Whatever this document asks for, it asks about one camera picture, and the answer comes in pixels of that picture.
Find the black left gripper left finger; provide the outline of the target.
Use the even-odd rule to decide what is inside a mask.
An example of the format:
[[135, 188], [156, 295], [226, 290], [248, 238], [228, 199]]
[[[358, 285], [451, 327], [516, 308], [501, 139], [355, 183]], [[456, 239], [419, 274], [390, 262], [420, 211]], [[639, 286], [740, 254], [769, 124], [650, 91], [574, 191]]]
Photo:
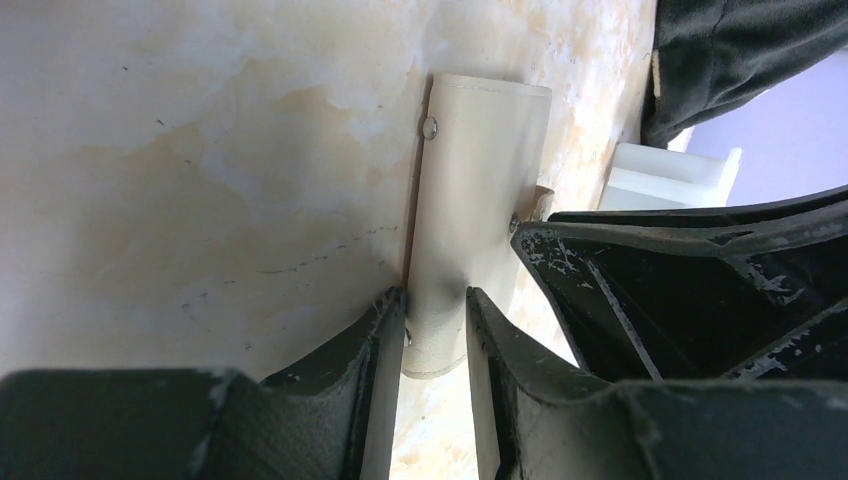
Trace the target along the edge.
[[385, 479], [405, 295], [261, 381], [232, 368], [27, 370], [1, 381], [5, 479]]

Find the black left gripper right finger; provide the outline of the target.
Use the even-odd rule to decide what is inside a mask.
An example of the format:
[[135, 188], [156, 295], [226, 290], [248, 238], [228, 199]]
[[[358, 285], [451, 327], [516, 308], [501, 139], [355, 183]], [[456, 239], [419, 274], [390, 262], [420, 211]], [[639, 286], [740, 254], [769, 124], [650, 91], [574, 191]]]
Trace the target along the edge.
[[620, 381], [566, 362], [466, 291], [483, 479], [843, 479], [847, 386]]

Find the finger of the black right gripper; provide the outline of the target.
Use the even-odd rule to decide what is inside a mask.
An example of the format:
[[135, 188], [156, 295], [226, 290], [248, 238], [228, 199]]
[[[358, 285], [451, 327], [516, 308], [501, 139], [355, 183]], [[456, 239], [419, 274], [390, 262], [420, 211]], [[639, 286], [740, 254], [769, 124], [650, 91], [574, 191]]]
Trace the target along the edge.
[[557, 212], [550, 223], [598, 223], [640, 227], [728, 227], [774, 220], [847, 200], [847, 186], [755, 205], [631, 211]]
[[513, 249], [584, 369], [847, 377], [847, 202], [728, 227], [528, 223]]

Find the white plastic tray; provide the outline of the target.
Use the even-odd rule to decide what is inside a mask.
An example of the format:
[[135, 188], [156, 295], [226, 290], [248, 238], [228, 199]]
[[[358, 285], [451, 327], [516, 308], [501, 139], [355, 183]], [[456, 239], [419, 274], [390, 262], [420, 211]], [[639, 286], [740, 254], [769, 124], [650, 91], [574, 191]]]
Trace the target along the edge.
[[616, 146], [602, 190], [601, 211], [722, 208], [740, 167], [742, 150], [725, 158], [648, 146]]

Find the beige card holder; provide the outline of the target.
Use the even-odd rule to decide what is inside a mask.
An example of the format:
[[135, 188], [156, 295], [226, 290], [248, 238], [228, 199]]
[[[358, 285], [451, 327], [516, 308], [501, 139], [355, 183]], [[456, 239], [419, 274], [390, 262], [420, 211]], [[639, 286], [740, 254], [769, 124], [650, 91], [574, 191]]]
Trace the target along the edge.
[[538, 209], [551, 102], [542, 86], [434, 76], [408, 270], [406, 376], [438, 378], [465, 359], [467, 288], [509, 309], [519, 270], [510, 241]]

